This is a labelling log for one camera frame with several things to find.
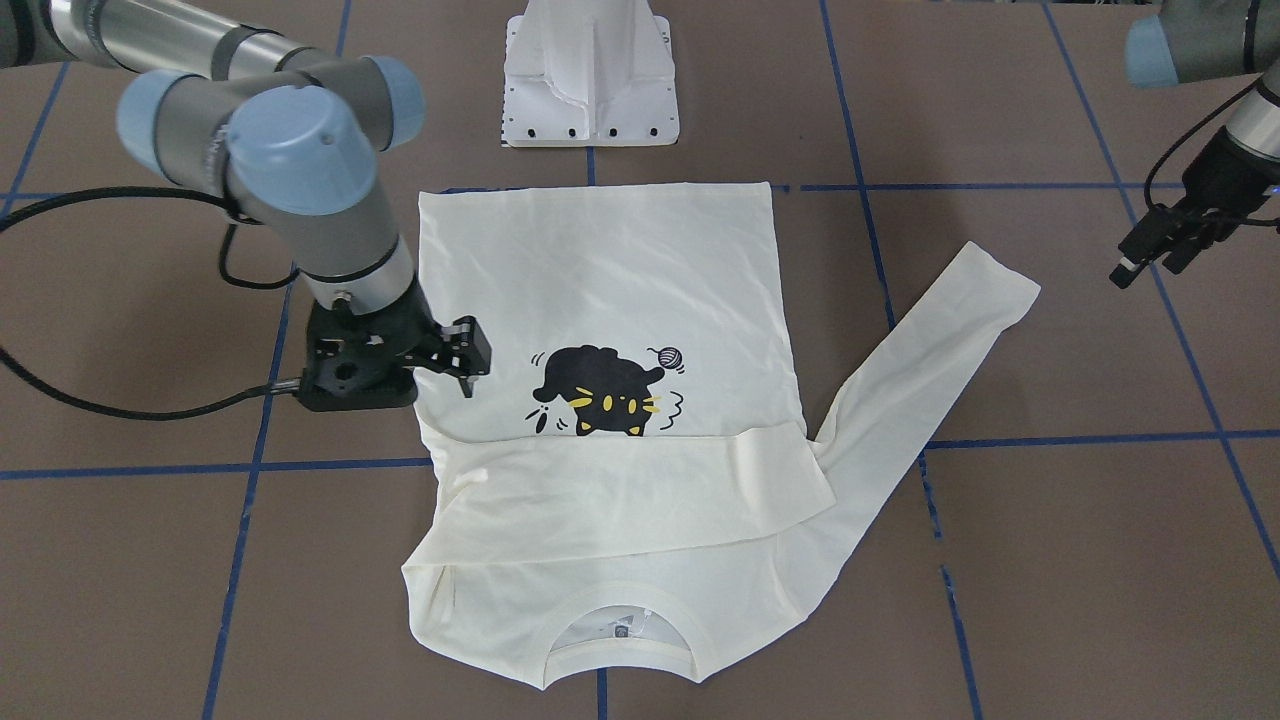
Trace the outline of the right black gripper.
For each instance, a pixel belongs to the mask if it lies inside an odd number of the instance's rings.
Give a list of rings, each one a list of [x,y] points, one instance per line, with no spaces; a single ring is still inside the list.
[[[298,402],[314,413],[407,407],[417,398],[413,369],[454,378],[465,398],[492,370],[492,346],[475,316],[439,325],[416,283],[390,305],[357,315],[346,301],[312,302]]]

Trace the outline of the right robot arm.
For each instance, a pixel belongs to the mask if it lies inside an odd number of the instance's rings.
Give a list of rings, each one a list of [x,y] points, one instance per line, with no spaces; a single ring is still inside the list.
[[[257,397],[291,395],[315,413],[404,407],[417,369],[453,377],[465,397],[490,370],[479,322],[436,322],[379,181],[378,154],[415,138],[425,100],[411,69],[389,56],[340,58],[274,29],[182,1],[5,1],[3,67],[83,61],[133,79],[116,135],[166,187],[64,193],[8,215],[116,197],[184,199],[227,218],[220,254],[243,225],[288,246],[314,296],[307,357],[297,379],[200,407],[142,413],[60,391],[10,354],[3,364],[38,392],[88,413],[141,421],[202,416]]]

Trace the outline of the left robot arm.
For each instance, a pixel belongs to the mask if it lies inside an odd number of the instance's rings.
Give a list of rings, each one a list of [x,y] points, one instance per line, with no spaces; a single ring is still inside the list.
[[[1152,263],[1179,274],[1204,250],[1243,225],[1277,228],[1254,217],[1279,183],[1279,5],[1275,1],[1166,1],[1126,37],[1129,82],[1162,88],[1253,76],[1249,86],[1188,129],[1153,164],[1143,188],[1147,213],[1117,246],[1110,274],[1126,288]],[[1156,202],[1160,168],[1221,113],[1231,115],[1181,174],[1184,195]]]

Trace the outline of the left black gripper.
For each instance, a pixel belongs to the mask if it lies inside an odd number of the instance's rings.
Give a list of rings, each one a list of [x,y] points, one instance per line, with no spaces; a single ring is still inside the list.
[[[1126,290],[1161,256],[1162,266],[1178,275],[1242,224],[1277,228],[1276,219],[1251,217],[1268,201],[1277,181],[1276,156],[1248,149],[1228,129],[1217,129],[1183,174],[1184,218],[1164,205],[1149,209],[1117,246],[1121,256],[1110,281]]]

